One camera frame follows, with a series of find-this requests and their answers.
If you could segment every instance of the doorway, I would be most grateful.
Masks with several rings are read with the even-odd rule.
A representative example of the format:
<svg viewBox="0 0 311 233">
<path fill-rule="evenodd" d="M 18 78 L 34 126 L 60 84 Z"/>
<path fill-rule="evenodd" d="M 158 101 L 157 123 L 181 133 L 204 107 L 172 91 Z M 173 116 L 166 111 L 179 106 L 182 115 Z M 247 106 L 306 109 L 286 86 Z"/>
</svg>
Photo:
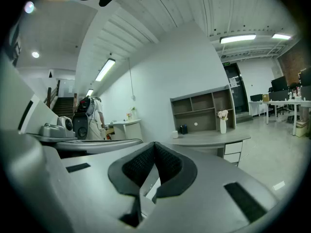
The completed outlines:
<svg viewBox="0 0 311 233">
<path fill-rule="evenodd" d="M 248 102 L 246 91 L 238 65 L 236 63 L 233 63 L 228 66 L 224 66 L 224 69 L 229 79 L 232 91 L 235 114 L 238 115 L 247 113 L 248 115 Z"/>
</svg>

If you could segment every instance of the white desk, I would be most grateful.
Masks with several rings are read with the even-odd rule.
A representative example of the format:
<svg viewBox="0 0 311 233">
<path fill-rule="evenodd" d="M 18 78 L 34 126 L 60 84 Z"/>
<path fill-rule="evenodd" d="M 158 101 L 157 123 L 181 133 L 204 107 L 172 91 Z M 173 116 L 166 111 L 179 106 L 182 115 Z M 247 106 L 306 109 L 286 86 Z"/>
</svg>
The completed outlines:
<svg viewBox="0 0 311 233">
<path fill-rule="evenodd" d="M 263 104 L 262 101 L 256 101 L 256 102 L 250 101 L 250 102 L 248 102 L 248 103 L 249 103 L 249 113 L 250 113 L 250 116 L 253 116 L 253 115 L 252 115 L 252 104 L 257 105 L 258 116 L 260 116 L 259 106 L 260 106 L 261 104 Z"/>
<path fill-rule="evenodd" d="M 293 104 L 294 105 L 294 126 L 293 126 L 293 135 L 296 135 L 296 126 L 297 126 L 297 105 L 301 105 L 302 107 L 311 107 L 311 101 L 296 101 L 296 100 L 288 100 L 288 101 L 269 101 L 263 102 L 266 105 L 266 114 L 267 114 L 267 124 L 269 123 L 269 114 L 268 114 L 268 105 L 275 106 L 275 117 L 277 117 L 276 106 L 283 106 L 284 104 Z"/>
<path fill-rule="evenodd" d="M 226 134 L 209 130 L 179 134 L 177 139 L 170 138 L 167 140 L 167 143 L 217 155 L 238 166 L 241 159 L 243 141 L 249 138 L 251 138 L 250 135 L 240 133 L 238 130 L 227 129 Z"/>
<path fill-rule="evenodd" d="M 113 123 L 107 123 L 107 125 L 113 126 L 113 129 L 115 131 L 115 140 L 142 140 L 139 123 L 140 121 L 141 119 L 117 121 Z"/>
</svg>

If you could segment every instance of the backpack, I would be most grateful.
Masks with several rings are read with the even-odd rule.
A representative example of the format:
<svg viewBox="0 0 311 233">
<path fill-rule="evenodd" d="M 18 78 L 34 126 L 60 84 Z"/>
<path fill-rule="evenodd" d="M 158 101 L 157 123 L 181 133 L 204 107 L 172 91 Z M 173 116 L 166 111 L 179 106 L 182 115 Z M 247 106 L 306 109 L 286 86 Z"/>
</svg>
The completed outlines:
<svg viewBox="0 0 311 233">
<path fill-rule="evenodd" d="M 85 113 L 88 117 L 93 114 L 95 109 L 94 99 L 85 97 L 79 103 L 77 113 Z"/>
</svg>

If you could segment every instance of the fluorescent light fixture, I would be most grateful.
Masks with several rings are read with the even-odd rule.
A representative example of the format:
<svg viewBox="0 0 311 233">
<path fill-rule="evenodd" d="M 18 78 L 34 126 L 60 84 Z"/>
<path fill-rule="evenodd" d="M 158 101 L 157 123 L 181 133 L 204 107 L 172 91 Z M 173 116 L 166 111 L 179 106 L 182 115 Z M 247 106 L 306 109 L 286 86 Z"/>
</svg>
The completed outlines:
<svg viewBox="0 0 311 233">
<path fill-rule="evenodd" d="M 26 13 L 30 14 L 32 11 L 34 11 L 34 8 L 35 8 L 34 3 L 29 1 L 26 3 L 24 10 Z"/>
<path fill-rule="evenodd" d="M 34 58 L 39 58 L 39 53 L 37 53 L 37 52 L 33 52 L 32 54 L 31 54 Z"/>
<path fill-rule="evenodd" d="M 91 96 L 92 93 L 93 93 L 93 91 L 94 91 L 93 89 L 89 89 L 86 95 L 87 95 L 87 96 Z"/>
<path fill-rule="evenodd" d="M 291 38 L 291 37 L 288 36 L 288 35 L 275 33 L 275 34 L 272 36 L 272 38 L 288 40 L 288 39 Z"/>
<path fill-rule="evenodd" d="M 116 63 L 114 59 L 108 59 L 105 65 L 103 66 L 102 70 L 97 75 L 96 81 L 101 81 L 106 73 L 111 69 L 111 67 Z"/>
<path fill-rule="evenodd" d="M 256 38 L 256 35 L 254 33 L 226 36 L 226 37 L 220 38 L 220 44 L 234 42 L 234 41 L 254 40 L 255 38 Z"/>
</svg>

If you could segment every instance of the white cabinet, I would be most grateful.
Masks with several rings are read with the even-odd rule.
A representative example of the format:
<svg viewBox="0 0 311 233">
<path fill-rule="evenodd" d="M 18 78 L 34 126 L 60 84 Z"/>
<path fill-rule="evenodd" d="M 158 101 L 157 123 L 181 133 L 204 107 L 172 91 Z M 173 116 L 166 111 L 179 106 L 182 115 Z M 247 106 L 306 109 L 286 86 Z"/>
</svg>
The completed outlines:
<svg viewBox="0 0 311 233">
<path fill-rule="evenodd" d="M 239 153 L 242 151 L 243 142 L 235 142 L 225 145 L 225 154 Z"/>
<path fill-rule="evenodd" d="M 239 162 L 240 154 L 241 153 L 225 154 L 224 159 L 231 162 L 231 163 Z"/>
</svg>

